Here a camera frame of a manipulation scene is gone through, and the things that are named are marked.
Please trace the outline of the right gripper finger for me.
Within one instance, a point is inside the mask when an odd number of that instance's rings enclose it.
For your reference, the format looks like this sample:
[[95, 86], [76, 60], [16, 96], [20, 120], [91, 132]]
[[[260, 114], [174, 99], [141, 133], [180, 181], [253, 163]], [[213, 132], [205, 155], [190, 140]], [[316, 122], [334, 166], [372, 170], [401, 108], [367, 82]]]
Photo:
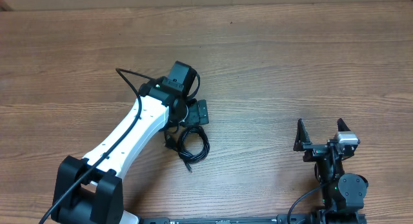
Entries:
[[346, 123], [343, 121], [342, 118], [339, 118], [337, 120], [337, 131], [338, 132], [350, 132], [350, 129], [346, 125]]
[[309, 138], [308, 132], [305, 128], [305, 124], [302, 118], [297, 122], [296, 138], [293, 146], [293, 151], [306, 151], [310, 148], [312, 142]]

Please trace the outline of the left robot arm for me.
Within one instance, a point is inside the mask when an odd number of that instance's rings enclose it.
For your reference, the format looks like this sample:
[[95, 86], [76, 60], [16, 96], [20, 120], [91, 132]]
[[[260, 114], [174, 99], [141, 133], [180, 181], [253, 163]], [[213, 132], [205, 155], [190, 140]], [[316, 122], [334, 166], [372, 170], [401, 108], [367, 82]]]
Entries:
[[123, 180], [146, 144], [164, 133], [166, 148], [177, 152], [187, 170], [204, 160], [210, 143], [203, 129], [207, 103], [191, 87], [200, 76], [176, 61], [168, 76], [149, 77], [129, 87], [136, 95], [126, 117], [110, 135], [81, 159], [67, 156], [57, 171], [52, 206], [40, 222], [170, 223], [168, 218], [140, 218], [124, 208]]

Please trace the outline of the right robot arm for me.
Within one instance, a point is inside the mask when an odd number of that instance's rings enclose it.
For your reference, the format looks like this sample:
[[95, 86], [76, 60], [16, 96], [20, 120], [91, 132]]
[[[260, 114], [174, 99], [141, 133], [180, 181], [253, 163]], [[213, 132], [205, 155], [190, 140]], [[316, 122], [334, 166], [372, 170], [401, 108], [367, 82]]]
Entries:
[[[304, 121], [297, 121], [293, 150], [303, 152], [304, 162], [314, 163], [317, 188], [303, 194], [290, 207], [287, 222], [291, 223], [366, 223], [365, 215], [358, 213], [364, 207], [368, 181], [365, 177], [346, 173], [343, 162], [352, 156], [360, 144], [359, 138], [342, 119], [337, 120], [337, 132], [325, 144], [313, 144]], [[306, 217], [293, 217], [295, 206], [309, 195], [320, 191], [323, 206], [315, 208]]]

